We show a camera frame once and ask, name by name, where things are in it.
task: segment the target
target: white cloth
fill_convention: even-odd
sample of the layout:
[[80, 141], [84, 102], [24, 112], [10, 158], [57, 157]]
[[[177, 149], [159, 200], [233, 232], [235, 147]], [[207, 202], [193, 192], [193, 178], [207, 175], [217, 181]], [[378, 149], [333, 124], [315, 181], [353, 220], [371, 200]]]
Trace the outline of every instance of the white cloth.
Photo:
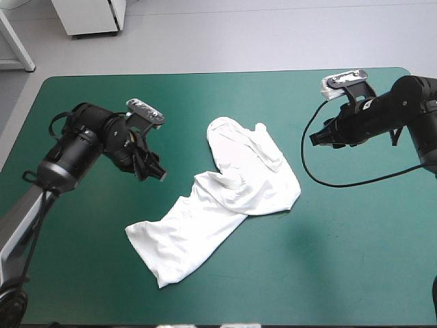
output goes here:
[[300, 195], [264, 124], [250, 131], [230, 118], [217, 118], [207, 139], [220, 173], [197, 174], [190, 196], [179, 197], [160, 221], [126, 228], [159, 288], [200, 267], [247, 215], [289, 210]]

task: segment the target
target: white cabinet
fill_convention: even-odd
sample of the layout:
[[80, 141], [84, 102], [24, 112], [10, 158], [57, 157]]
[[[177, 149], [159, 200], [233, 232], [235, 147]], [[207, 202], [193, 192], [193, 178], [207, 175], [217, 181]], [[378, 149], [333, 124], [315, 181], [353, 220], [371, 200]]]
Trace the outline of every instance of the white cabinet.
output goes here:
[[126, 0], [52, 0], [69, 36], [123, 29]]

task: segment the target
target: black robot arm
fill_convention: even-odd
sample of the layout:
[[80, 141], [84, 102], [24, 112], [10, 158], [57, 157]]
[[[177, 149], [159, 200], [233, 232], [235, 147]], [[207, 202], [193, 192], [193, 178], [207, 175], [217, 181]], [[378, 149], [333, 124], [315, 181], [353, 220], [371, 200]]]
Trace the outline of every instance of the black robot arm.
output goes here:
[[334, 98], [345, 94], [349, 101], [336, 118], [325, 121], [323, 129], [310, 136], [313, 146], [356, 146], [386, 132], [391, 133], [395, 146], [407, 126], [420, 162], [437, 173], [437, 165], [429, 165], [437, 162], [437, 79], [404, 76], [389, 92], [376, 96], [364, 71], [339, 76], [322, 83], [327, 93], [337, 92]]
[[[82, 103], [53, 118], [49, 133], [57, 143], [38, 165], [35, 185], [0, 220], [1, 328], [18, 327], [25, 313], [22, 286], [45, 214], [57, 196], [76, 188], [101, 154], [140, 181], [165, 177], [158, 155], [150, 152], [145, 139], [152, 127], [164, 124], [163, 115], [138, 99], [129, 100], [127, 106], [124, 115]], [[67, 120], [58, 137], [53, 122], [63, 117]]]

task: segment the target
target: gray floor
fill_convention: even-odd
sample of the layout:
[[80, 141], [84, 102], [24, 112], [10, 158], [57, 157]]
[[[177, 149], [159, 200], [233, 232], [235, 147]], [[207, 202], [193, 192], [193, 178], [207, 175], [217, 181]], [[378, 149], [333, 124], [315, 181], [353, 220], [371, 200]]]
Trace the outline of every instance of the gray floor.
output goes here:
[[437, 77], [436, 1], [128, 0], [119, 36], [84, 40], [50, 0], [5, 13], [37, 69], [0, 74], [0, 168], [51, 76], [401, 66]]

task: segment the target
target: table surface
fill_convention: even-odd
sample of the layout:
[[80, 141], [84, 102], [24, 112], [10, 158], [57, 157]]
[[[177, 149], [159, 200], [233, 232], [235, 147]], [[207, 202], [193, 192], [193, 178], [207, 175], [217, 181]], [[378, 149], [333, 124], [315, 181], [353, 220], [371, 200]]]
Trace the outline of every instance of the table surface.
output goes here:
[[[320, 80], [343, 70], [53, 77], [42, 86], [0, 173], [0, 215], [29, 188], [20, 178], [55, 143], [51, 118], [83, 101], [112, 111], [140, 98], [164, 113], [151, 149], [169, 172], [137, 182], [100, 158], [79, 187], [60, 197], [40, 236], [26, 285], [26, 323], [284, 325], [434, 324], [437, 220], [425, 170], [354, 189], [315, 184], [300, 163], [302, 130]], [[402, 68], [367, 69], [378, 94]], [[333, 100], [310, 132], [337, 115]], [[159, 290], [124, 228], [161, 219], [195, 174], [215, 171], [208, 124], [229, 116], [263, 122], [294, 170], [302, 195], [290, 212], [249, 217], [211, 258], [179, 284]], [[405, 132], [356, 148], [306, 147], [308, 166], [330, 182], [352, 182], [418, 163]]]

